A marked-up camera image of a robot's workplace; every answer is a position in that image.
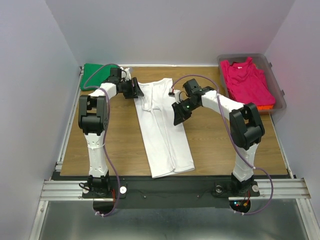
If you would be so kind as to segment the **white t shirt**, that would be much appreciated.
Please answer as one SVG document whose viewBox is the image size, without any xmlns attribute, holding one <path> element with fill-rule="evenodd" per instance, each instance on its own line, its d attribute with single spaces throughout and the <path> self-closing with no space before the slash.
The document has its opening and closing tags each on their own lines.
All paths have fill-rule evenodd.
<svg viewBox="0 0 320 240">
<path fill-rule="evenodd" d="M 195 169 L 183 124 L 174 125 L 171 78 L 139 83 L 144 96 L 134 100 L 142 140 L 153 179 Z"/>
</svg>

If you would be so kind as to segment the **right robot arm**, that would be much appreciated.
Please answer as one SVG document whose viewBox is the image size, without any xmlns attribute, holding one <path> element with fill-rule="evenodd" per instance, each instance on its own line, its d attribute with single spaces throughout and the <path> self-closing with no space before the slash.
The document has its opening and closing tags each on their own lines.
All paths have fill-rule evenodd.
<svg viewBox="0 0 320 240">
<path fill-rule="evenodd" d="M 233 195 L 246 193 L 254 183 L 255 155 L 265 134 L 257 106 L 252 102 L 244 104 L 231 100 L 221 95 L 216 87 L 201 87 L 194 78 L 185 82 L 183 89 L 186 99 L 182 99 L 181 91 L 174 87 L 168 91 L 168 95 L 175 99 L 172 104 L 173 124 L 177 126 L 183 123 L 199 107 L 219 113 L 235 150 L 235 166 L 229 190 Z"/>
</svg>

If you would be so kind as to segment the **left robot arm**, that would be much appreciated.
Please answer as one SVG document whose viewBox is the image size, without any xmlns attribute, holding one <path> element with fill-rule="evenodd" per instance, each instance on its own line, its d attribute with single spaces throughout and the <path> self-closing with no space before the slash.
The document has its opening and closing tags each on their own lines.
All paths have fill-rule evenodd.
<svg viewBox="0 0 320 240">
<path fill-rule="evenodd" d="M 78 101 L 78 126 L 82 130 L 89 157 L 88 179 L 80 183 L 82 197 L 111 198 L 116 196 L 115 187 L 110 184 L 106 163 L 105 141 L 110 119 L 110 99 L 123 94 L 125 99 L 143 97 L 130 68 L 112 67 L 109 76 L 94 91 L 81 95 Z"/>
</svg>

